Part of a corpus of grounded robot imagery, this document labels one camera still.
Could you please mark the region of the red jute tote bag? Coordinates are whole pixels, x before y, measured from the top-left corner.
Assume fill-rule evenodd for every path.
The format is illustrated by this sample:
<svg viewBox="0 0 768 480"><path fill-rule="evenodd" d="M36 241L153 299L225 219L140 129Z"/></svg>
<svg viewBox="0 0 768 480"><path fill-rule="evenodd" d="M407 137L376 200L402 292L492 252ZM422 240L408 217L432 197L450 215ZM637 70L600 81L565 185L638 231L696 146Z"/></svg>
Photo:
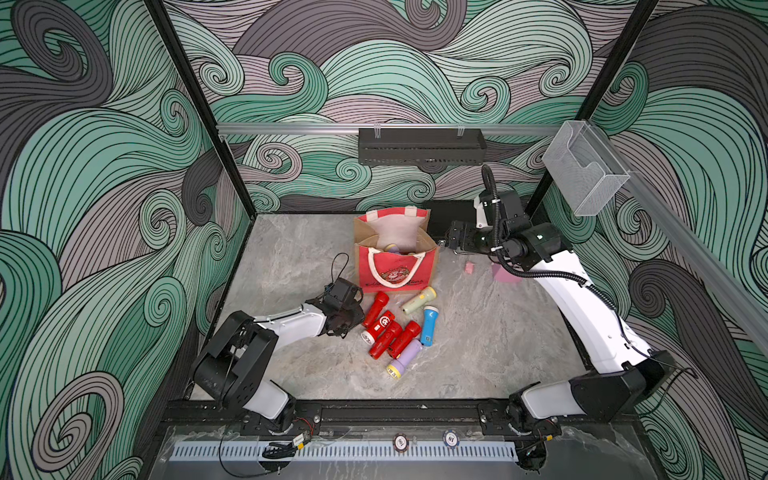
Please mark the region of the red jute tote bag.
<svg viewBox="0 0 768 480"><path fill-rule="evenodd" d="M427 232L430 212L415 206L371 210L354 219L357 284L365 293L429 286L438 246Z"/></svg>

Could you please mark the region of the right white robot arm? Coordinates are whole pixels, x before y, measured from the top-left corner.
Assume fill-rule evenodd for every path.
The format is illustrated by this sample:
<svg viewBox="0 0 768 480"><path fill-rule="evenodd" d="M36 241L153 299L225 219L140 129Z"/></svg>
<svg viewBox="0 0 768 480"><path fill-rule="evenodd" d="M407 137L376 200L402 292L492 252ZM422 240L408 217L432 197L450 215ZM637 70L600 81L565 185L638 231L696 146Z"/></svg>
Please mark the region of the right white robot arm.
<svg viewBox="0 0 768 480"><path fill-rule="evenodd" d="M586 353L588 373L531 385L511 395L510 414L518 424L564 416L608 423L651 397L676 370L669 352L652 348L620 317L554 225L509 230L454 220L446 245L457 252L486 255L512 276L536 281L554 300Z"/></svg>

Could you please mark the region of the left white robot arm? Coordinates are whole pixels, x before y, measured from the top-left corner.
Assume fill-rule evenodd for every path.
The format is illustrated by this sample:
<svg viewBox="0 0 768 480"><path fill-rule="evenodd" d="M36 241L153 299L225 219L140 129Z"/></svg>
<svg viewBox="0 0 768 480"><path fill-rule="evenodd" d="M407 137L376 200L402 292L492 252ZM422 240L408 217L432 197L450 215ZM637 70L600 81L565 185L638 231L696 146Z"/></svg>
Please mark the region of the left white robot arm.
<svg viewBox="0 0 768 480"><path fill-rule="evenodd" d="M357 302L337 308L316 300L266 316L236 311L198 355L192 378L225 408L254 412L282 426L293 415L294 397L265 378L274 353L308 338L344 338L364 317Z"/></svg>

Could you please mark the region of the pink metronome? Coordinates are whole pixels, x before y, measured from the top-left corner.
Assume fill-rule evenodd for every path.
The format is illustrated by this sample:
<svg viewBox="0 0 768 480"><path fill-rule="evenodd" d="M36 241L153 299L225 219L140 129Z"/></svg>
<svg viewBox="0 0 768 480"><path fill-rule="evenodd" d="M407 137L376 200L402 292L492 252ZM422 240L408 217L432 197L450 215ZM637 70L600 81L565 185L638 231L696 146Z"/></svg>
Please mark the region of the pink metronome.
<svg viewBox="0 0 768 480"><path fill-rule="evenodd" d="M492 264L491 273L493 280L498 283L517 284L522 281L520 277L509 273L500 264Z"/></svg>

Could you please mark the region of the black hard carry case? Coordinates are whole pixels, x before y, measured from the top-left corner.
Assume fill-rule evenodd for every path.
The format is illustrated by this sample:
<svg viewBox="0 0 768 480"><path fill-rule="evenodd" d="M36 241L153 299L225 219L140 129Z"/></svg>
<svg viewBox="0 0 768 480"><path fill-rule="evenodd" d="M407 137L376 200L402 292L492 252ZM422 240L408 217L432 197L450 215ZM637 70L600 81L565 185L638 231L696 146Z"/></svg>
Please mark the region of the black hard carry case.
<svg viewBox="0 0 768 480"><path fill-rule="evenodd" d="M427 233L435 241L445 238L453 221L476 223L472 200L430 200L422 207L429 211Z"/></svg>

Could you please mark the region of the pale green flashlight upper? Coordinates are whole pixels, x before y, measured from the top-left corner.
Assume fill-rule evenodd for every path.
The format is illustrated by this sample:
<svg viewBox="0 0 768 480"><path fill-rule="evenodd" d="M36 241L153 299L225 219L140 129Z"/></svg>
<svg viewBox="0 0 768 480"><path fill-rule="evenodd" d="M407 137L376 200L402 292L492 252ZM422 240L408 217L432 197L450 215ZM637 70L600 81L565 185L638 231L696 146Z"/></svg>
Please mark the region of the pale green flashlight upper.
<svg viewBox="0 0 768 480"><path fill-rule="evenodd" d="M424 307L427 303L435 300L436 297L436 291L431 286L427 286L414 297L406 301L401 306L401 309L406 315L410 315L416 312L419 308Z"/></svg>

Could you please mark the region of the clear plastic wall bin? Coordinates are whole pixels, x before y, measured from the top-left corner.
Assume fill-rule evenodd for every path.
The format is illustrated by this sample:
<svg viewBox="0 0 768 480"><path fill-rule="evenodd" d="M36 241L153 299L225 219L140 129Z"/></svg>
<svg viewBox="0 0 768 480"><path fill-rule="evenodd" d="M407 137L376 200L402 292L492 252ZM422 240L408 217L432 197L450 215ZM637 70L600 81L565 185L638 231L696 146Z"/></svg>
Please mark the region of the clear plastic wall bin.
<svg viewBox="0 0 768 480"><path fill-rule="evenodd" d="M597 216L630 178L609 137L584 120L564 122L542 160L577 217Z"/></svg>

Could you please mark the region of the black wall shelf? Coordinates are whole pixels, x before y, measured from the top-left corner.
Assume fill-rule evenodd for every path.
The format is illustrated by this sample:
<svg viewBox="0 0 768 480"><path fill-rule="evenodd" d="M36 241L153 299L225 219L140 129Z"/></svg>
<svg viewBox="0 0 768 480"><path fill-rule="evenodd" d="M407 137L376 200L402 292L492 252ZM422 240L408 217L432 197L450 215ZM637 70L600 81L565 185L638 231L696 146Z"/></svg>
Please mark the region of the black wall shelf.
<svg viewBox="0 0 768 480"><path fill-rule="evenodd" d="M358 130L358 160L366 166L451 166L484 162L480 129L374 127Z"/></svg>

